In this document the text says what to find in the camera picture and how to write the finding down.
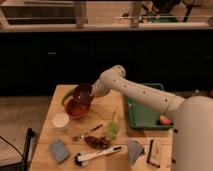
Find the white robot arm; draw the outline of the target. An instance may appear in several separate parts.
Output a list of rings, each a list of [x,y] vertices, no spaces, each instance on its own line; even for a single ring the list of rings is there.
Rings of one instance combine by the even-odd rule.
[[[174,122],[171,171],[213,171],[213,99],[183,98],[125,78],[123,66],[103,71],[92,86],[95,97],[118,91]]]

